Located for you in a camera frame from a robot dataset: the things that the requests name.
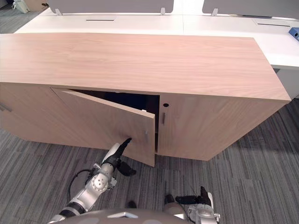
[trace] black cable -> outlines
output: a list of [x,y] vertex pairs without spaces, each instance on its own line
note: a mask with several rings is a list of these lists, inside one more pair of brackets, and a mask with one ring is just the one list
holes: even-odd
[[94,175],[96,175],[96,168],[92,168],[92,169],[90,170],[89,175],[88,175],[88,177],[87,177],[87,179],[86,179],[84,185],[86,185],[87,182],[89,182],[90,179],[92,179]]
[[76,177],[78,177],[78,175],[82,172],[91,172],[92,170],[91,169],[83,169],[83,170],[80,170],[79,172],[77,172],[73,178],[71,179],[71,182],[69,184],[69,187],[68,187],[68,190],[67,190],[67,203],[71,200],[71,185],[73,184],[74,180],[76,179]]
[[184,209],[184,207],[180,203],[178,203],[178,204],[182,207],[183,211],[185,212],[185,215],[188,218],[188,221],[195,224],[195,222],[192,219],[190,219],[189,214],[186,212],[186,210]]

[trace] cabinet door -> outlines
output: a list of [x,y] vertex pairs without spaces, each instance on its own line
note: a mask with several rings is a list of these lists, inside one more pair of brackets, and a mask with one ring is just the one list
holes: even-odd
[[102,149],[132,137],[124,155],[154,166],[154,114],[72,93],[1,83],[0,103],[11,109],[0,110],[1,127],[30,141]]
[[158,154],[207,161],[284,104],[250,98],[161,95]]
[[91,147],[109,148],[132,138],[124,155],[155,165],[155,115],[80,92],[53,89],[63,102],[88,126]]

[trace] metal bracket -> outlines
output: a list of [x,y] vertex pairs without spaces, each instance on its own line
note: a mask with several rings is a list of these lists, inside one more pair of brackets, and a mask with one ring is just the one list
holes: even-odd
[[9,112],[13,111],[12,109],[10,109],[9,107],[5,106],[4,104],[0,103],[0,110],[4,111],[7,110]]
[[93,168],[96,168],[96,169],[100,170],[100,169],[101,169],[101,166],[100,166],[99,164],[95,163],[95,164],[93,165]]
[[215,8],[211,14],[211,16],[217,16],[218,14],[218,8]]
[[161,15],[165,15],[165,12],[166,12],[165,8],[162,7],[162,8],[161,8]]
[[216,222],[220,222],[220,214],[218,214],[218,213],[214,213],[214,217],[215,217],[215,220],[216,220]]
[[114,177],[111,177],[111,181],[108,183],[108,190],[113,189],[116,186],[117,180]]
[[55,13],[56,13],[56,15],[58,15],[58,16],[63,15],[63,14],[59,11],[59,8],[56,8],[56,9],[55,9]]
[[120,213],[116,213],[116,214],[112,214],[107,216],[107,218],[122,218],[122,217],[126,217],[126,218],[138,218],[137,215],[134,215],[132,213],[129,213],[127,211],[123,211]]

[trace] wooden cabinet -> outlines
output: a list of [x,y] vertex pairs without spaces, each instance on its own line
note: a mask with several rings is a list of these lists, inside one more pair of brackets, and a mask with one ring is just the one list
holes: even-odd
[[31,141],[109,149],[133,140],[124,155],[154,166],[155,115],[68,89],[0,84],[2,127]]
[[60,33],[0,41],[0,103],[11,108],[0,104],[3,128],[103,149],[131,137],[125,155],[151,166],[155,152],[209,160],[290,101],[252,38]]
[[283,105],[259,99],[161,95],[158,154],[210,160]]

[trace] blue object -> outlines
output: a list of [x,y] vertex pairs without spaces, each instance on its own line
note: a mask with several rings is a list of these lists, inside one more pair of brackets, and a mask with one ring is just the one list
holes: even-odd
[[292,29],[290,29],[289,33],[295,37],[295,39],[297,41],[299,41],[299,27],[293,27]]

